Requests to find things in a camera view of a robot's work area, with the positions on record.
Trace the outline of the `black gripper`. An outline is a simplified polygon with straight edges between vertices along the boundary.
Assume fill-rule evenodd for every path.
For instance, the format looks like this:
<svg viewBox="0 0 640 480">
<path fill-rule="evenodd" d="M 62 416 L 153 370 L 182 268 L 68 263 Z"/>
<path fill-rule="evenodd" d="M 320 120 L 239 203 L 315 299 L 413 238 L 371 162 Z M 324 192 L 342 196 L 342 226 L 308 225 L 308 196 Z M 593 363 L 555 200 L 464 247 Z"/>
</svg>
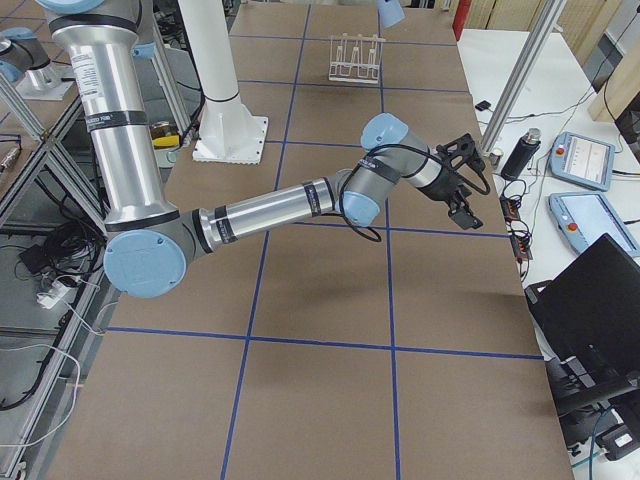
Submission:
<svg viewBox="0 0 640 480">
<path fill-rule="evenodd" d="M 473 213 L 466 201 L 470 196 L 470 190 L 456 173 L 442 169 L 429 185 L 420 187 L 419 191 L 433 201 L 452 205 L 448 216 L 461 229 L 477 229 L 483 226 L 483 222 Z"/>
</svg>

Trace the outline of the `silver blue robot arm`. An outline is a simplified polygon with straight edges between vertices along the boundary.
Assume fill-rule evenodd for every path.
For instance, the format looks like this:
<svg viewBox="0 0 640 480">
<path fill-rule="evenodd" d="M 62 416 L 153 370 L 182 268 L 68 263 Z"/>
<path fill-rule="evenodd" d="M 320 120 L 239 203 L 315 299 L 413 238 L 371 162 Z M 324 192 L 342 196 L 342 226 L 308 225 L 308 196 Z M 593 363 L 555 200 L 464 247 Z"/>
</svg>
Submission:
<svg viewBox="0 0 640 480">
<path fill-rule="evenodd" d="M 376 0 L 380 24 L 384 29 L 391 28 L 405 19 L 405 13 L 399 0 Z"/>
<path fill-rule="evenodd" d="M 75 74 L 110 205 L 104 270 L 124 293 L 164 295 L 192 261 L 217 247 L 307 218 L 339 216 L 376 240 L 372 222 L 400 181 L 446 204 L 460 228 L 481 226 L 468 199 L 491 188 L 471 136 L 430 148 L 389 113 L 366 124 L 364 156 L 353 169 L 214 210 L 181 213 L 164 195 L 133 60 L 151 10 L 139 1 L 46 1 L 43 9 Z"/>
</svg>

